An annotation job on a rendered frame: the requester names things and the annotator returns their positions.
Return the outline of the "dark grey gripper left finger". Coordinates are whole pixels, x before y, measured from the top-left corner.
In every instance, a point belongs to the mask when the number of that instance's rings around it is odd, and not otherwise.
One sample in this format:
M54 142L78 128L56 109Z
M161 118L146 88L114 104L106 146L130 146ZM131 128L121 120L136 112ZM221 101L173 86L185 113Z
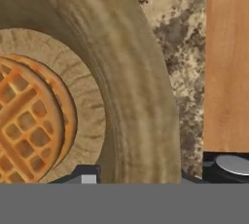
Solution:
M100 166L77 165L70 174L66 174L51 183L98 184L100 182Z

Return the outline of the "golden brown round waffle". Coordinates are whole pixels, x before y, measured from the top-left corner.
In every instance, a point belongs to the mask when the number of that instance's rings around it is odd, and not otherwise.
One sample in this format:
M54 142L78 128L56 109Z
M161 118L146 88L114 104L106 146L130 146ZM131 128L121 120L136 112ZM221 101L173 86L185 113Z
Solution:
M28 56L0 56L0 183L43 180L76 130L76 106L54 71Z

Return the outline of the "brown ceramic bowl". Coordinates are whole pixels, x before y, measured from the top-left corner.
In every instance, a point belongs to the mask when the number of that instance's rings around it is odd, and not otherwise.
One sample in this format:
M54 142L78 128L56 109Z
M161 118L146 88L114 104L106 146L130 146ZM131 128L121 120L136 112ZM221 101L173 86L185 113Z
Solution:
M104 183L179 183L179 115L138 0L0 0L0 46L66 82L88 67L104 101Z

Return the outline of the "black appliance with grey disc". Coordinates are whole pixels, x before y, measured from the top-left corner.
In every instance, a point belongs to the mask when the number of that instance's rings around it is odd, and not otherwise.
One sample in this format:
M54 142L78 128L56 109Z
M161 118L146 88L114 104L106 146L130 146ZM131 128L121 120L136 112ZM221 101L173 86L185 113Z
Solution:
M202 179L208 183L248 183L249 153L203 153Z

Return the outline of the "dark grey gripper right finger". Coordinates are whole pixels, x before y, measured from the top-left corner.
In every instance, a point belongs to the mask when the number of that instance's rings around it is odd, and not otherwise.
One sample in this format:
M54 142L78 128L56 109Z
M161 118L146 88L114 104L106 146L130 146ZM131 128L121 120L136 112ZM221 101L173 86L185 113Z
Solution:
M189 183L195 183L195 184L208 184L208 182L205 180L187 175L183 170L181 170L181 173L182 173L182 179L186 182L188 181Z

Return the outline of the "wooden cupboard panel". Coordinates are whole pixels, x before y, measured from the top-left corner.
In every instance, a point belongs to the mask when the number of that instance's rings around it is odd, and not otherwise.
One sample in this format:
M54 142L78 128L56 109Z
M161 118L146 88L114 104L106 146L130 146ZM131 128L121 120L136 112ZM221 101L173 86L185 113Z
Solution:
M207 0L203 145L249 153L249 0Z

